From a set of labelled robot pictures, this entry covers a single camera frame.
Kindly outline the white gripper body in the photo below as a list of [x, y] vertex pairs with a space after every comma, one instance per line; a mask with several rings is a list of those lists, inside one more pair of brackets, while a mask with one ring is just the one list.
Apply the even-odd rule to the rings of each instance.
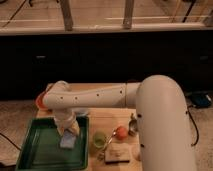
[[65, 130], [70, 131], [76, 136], [79, 135], [80, 128], [76, 120], [76, 115], [71, 109], [54, 110], [53, 115], [54, 122], [60, 135], [63, 135]]

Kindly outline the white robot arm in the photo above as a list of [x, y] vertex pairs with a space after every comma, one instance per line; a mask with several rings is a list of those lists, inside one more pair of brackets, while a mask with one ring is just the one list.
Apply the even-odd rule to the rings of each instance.
[[185, 96], [168, 76], [77, 91], [58, 81], [45, 92], [42, 103], [57, 113], [70, 108], [133, 108], [143, 171], [197, 171]]

